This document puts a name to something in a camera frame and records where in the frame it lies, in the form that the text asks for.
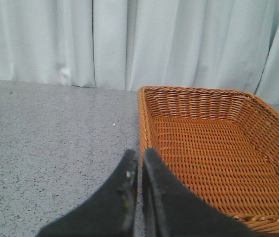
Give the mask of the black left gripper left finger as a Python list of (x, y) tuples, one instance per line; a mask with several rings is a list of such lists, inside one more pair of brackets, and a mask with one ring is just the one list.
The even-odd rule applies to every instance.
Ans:
[(126, 150), (112, 174), (84, 203), (44, 226), (39, 237), (132, 237), (137, 205), (138, 158)]

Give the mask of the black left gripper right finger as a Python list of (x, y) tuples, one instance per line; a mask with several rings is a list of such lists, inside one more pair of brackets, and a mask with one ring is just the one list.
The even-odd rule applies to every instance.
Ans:
[(251, 237), (253, 232), (194, 195), (153, 148), (142, 157), (142, 195), (148, 237)]

